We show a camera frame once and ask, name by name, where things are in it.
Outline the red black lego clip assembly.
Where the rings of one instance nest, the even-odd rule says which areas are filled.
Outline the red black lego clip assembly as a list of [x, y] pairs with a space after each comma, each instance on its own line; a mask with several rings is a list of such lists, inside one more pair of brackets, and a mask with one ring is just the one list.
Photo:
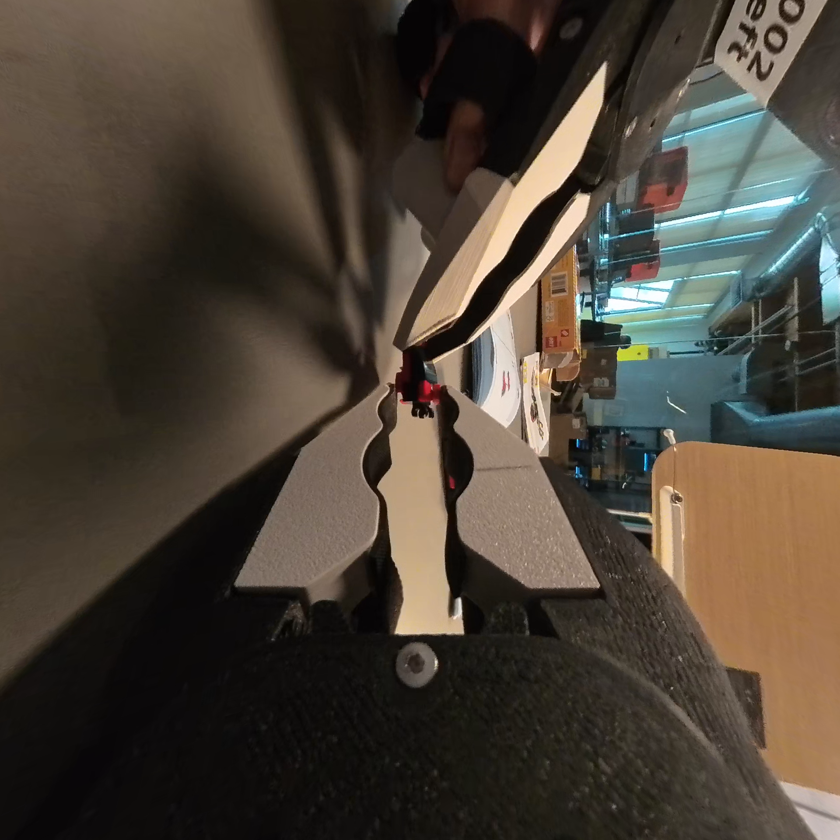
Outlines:
[[429, 360], [426, 349], [421, 344], [402, 353], [402, 364], [395, 374], [394, 390], [399, 403], [411, 407], [413, 417], [434, 419], [440, 404], [430, 406], [419, 402], [418, 399], [418, 386], [424, 381], [441, 384], [434, 363]]

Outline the person's left hand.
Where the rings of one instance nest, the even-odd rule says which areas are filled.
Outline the person's left hand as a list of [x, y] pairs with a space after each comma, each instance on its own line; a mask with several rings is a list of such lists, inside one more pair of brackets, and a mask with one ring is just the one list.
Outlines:
[[451, 108], [444, 139], [444, 179], [457, 194], [487, 148], [488, 120], [477, 102], [460, 99]]

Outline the yellow cardboard lego box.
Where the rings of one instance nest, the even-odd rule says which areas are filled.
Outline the yellow cardboard lego box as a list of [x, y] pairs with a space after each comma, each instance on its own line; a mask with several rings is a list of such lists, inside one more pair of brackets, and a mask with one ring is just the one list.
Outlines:
[[562, 383], [575, 380], [581, 370], [579, 278], [580, 264], [572, 247], [540, 281], [541, 370], [551, 371]]

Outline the open instruction booklet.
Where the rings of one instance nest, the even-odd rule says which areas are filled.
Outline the open instruction booklet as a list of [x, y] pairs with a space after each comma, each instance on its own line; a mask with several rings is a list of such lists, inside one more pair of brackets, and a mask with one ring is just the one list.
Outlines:
[[522, 377], [513, 322], [504, 311], [469, 345], [471, 399], [504, 428], [522, 408]]

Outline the closed booklet with colourful cover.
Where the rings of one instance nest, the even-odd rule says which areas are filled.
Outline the closed booklet with colourful cover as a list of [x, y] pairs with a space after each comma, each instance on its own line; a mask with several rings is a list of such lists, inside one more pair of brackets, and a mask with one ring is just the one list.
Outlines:
[[547, 450], [550, 441], [550, 421], [542, 394], [540, 354], [522, 357], [521, 382], [521, 433], [523, 441], [538, 456]]

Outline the red black tool case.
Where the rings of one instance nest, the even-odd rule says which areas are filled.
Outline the red black tool case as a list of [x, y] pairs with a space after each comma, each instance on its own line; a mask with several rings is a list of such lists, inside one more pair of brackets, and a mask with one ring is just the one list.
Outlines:
[[638, 211], [668, 213], [679, 209], [688, 186], [689, 149], [682, 145], [651, 154], [638, 173]]

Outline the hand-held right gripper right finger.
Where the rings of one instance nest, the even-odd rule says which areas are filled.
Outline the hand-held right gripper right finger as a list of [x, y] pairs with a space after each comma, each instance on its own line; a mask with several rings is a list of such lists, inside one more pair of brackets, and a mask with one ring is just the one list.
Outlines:
[[442, 458], [458, 468], [448, 496], [445, 568], [455, 597], [538, 601], [601, 586], [539, 457], [455, 388], [440, 404]]

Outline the dark blue sofa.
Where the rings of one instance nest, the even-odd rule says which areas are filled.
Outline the dark blue sofa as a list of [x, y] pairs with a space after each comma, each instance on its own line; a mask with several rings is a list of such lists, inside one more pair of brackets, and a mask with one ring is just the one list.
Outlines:
[[710, 441], [721, 445], [767, 448], [839, 456], [839, 406], [768, 414], [750, 402], [710, 406]]

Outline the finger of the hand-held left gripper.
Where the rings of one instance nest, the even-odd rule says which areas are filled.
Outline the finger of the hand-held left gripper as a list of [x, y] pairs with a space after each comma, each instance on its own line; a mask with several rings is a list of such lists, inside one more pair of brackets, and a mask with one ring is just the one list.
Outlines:
[[405, 147], [394, 165], [394, 198], [420, 223], [429, 255], [396, 329], [396, 348], [423, 343], [450, 326], [542, 202], [560, 194], [560, 207], [549, 210], [551, 227], [582, 193], [572, 174], [606, 99], [607, 69], [602, 63], [518, 177], [478, 167], [455, 196], [445, 184], [441, 141], [415, 137]]
[[446, 329], [425, 341], [425, 358], [437, 362], [467, 345], [519, 300], [573, 244], [591, 217], [592, 194], [578, 192], [549, 227], [549, 210], [560, 194], [528, 217], [504, 258], [481, 280], [465, 310]]

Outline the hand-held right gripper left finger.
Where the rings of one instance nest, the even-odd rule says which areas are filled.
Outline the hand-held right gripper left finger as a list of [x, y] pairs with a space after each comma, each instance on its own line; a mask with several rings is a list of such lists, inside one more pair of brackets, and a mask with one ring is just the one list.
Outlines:
[[363, 631], [396, 630], [403, 585], [379, 489], [395, 426], [394, 389], [379, 385], [303, 446], [234, 582], [238, 594], [335, 602]]

